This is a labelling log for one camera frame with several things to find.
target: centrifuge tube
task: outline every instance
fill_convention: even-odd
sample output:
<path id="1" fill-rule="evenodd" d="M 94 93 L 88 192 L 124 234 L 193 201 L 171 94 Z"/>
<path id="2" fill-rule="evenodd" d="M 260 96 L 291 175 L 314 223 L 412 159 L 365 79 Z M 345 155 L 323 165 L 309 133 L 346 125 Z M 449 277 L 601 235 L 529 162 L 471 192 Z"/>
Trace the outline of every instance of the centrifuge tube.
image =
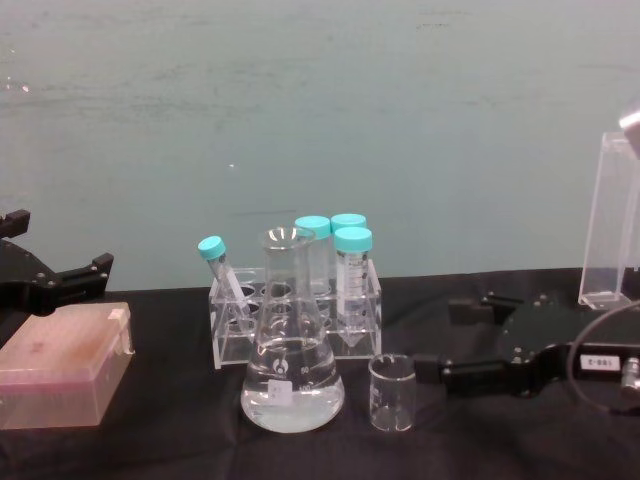
<path id="1" fill-rule="evenodd" d="M 198 244 L 198 251 L 209 264 L 222 295 L 231 301 L 229 307 L 240 330 L 245 335 L 252 335 L 254 322 L 251 319 L 251 310 L 240 282 L 227 259 L 227 247 L 222 238 L 218 236 L 205 238 Z"/>
<path id="2" fill-rule="evenodd" d="M 367 228 L 367 217 L 359 213 L 340 213 L 331 217 L 331 231 L 333 233 L 345 227 Z"/>
<path id="3" fill-rule="evenodd" d="M 296 227 L 306 228 L 316 234 L 309 246 L 309 270 L 311 291 L 315 295 L 329 293 L 329 266 L 333 258 L 331 222 L 327 217 L 310 215 L 296 219 Z"/>
<path id="4" fill-rule="evenodd" d="M 371 231 L 344 227 L 335 233 L 338 333 L 354 347 L 365 335 L 368 317 L 368 255 L 373 247 Z"/>

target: label sticker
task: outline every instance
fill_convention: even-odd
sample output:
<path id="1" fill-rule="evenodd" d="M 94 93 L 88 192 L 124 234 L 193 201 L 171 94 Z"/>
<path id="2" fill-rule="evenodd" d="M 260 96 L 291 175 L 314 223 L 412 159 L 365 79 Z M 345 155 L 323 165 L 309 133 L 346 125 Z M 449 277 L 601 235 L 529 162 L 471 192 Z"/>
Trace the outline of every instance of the label sticker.
<path id="1" fill-rule="evenodd" d="M 344 315 L 344 265 L 341 259 L 336 262 L 336 290 L 338 291 L 338 313 Z"/>
<path id="2" fill-rule="evenodd" d="M 269 403 L 281 407 L 288 407 L 293 403 L 293 386 L 286 380 L 269 380 L 267 382 Z"/>
<path id="3" fill-rule="evenodd" d="M 620 357 L 614 355 L 580 355 L 580 367 L 582 370 L 619 372 Z"/>

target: black cable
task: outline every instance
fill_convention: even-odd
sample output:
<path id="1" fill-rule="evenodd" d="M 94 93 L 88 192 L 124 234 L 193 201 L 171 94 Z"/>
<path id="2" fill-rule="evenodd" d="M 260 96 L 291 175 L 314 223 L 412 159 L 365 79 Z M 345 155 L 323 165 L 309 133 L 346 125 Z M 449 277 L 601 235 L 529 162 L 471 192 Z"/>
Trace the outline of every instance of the black cable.
<path id="1" fill-rule="evenodd" d="M 589 398 L 584 393 L 584 391 L 580 388 L 580 385 L 578 385 L 578 382 L 576 381 L 576 377 L 573 374 L 573 365 L 574 365 L 575 360 L 576 360 L 576 354 L 578 353 L 578 348 L 580 348 L 580 346 L 584 343 L 585 339 L 591 333 L 593 333 L 593 331 L 596 328 L 598 328 L 599 326 L 603 325 L 607 320 L 610 320 L 611 317 L 615 317 L 616 315 L 618 315 L 618 314 L 620 314 L 622 312 L 626 312 L 628 310 L 633 310 L 636 307 L 640 307 L 640 300 L 635 301 L 635 302 L 631 302 L 628 305 L 625 305 L 625 306 L 619 307 L 619 308 L 615 308 L 613 310 L 610 310 L 610 311 L 600 315 L 593 322 L 591 322 L 589 325 L 587 325 L 580 332 L 580 334 L 576 337 L 576 339 L 571 343 L 571 348 L 569 349 L 569 356 L 567 357 L 567 381 L 569 382 L 569 385 L 573 389 L 573 392 L 577 395 L 577 397 L 580 400 L 582 400 L 587 405 L 589 405 L 589 406 L 591 406 L 591 407 L 593 407 L 596 410 L 599 410 L 601 412 L 613 413 L 613 414 L 618 414 L 618 415 L 625 415 L 625 414 L 634 414 L 635 415 L 634 412 L 637 409 L 631 409 L 631 410 L 627 410 L 627 411 L 620 411 L 620 410 L 611 408 L 611 407 L 609 407 L 607 405 L 604 405 L 602 403 L 596 402 L 595 400 Z"/>

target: clear acrylic box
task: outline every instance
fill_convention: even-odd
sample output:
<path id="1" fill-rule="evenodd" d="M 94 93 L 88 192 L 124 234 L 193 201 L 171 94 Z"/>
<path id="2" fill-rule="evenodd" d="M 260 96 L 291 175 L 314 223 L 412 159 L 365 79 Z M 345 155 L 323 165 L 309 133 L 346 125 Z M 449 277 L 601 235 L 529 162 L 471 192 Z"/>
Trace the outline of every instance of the clear acrylic box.
<path id="1" fill-rule="evenodd" d="M 235 268 L 242 290 L 252 312 L 249 328 L 255 329 L 262 305 L 264 287 L 264 269 Z M 337 295 L 335 279 L 330 279 L 331 292 L 327 295 L 316 295 L 320 315 L 325 322 L 327 336 L 337 359 L 370 358 L 382 353 L 382 291 L 373 262 L 369 259 L 368 291 L 363 297 L 366 300 L 367 327 L 362 331 L 363 338 L 349 347 L 340 336 L 336 321 Z M 209 292 L 209 313 L 211 318 L 211 335 L 213 338 L 213 363 L 216 369 L 223 365 L 247 363 L 251 356 L 253 331 L 242 331 L 234 312 L 238 311 L 238 302 L 226 298 L 213 281 Z"/>
<path id="2" fill-rule="evenodd" d="M 126 303 L 29 317 L 0 349 L 0 429 L 98 425 L 133 356 Z"/>
<path id="3" fill-rule="evenodd" d="M 578 302 L 610 310 L 630 302 L 626 268 L 640 265 L 640 161 L 621 132 L 602 137 Z"/>

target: glass rim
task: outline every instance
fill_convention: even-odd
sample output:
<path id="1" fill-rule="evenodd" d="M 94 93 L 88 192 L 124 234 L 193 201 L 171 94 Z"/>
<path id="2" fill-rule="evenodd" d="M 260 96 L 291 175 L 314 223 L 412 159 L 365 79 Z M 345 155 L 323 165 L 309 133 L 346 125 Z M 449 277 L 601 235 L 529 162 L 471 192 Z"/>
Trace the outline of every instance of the glass rim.
<path id="1" fill-rule="evenodd" d="M 290 245 L 278 245 L 278 238 L 276 238 L 275 232 L 278 232 L 281 235 L 282 240 L 287 240 L 286 237 L 291 237 L 288 240 L 293 240 L 294 236 L 296 236 L 297 232 L 300 232 L 299 238 L 300 241 L 296 243 L 292 243 Z M 292 226 L 278 226 L 274 228 L 270 228 L 266 232 L 263 232 L 260 235 L 260 243 L 262 244 L 262 248 L 265 250 L 291 250 L 295 248 L 304 247 L 313 242 L 316 238 L 316 234 L 313 230 L 309 230 L 308 228 L 298 227 L 296 225 Z"/>
<path id="2" fill-rule="evenodd" d="M 409 357 L 408 355 L 403 355 L 401 353 L 380 353 L 378 355 L 375 355 L 374 357 L 371 357 L 371 359 L 369 360 L 369 374 L 371 376 L 379 378 L 380 380 L 386 380 L 386 381 L 389 381 L 389 382 L 406 382 L 407 380 L 412 380 L 412 379 L 416 378 L 415 368 L 409 375 L 405 375 L 404 377 L 387 377 L 385 375 L 382 375 L 382 374 L 374 371 L 373 370 L 374 362 L 380 360 L 381 358 L 393 358 L 393 359 L 408 360 L 413 365 L 413 359 L 411 357 Z"/>

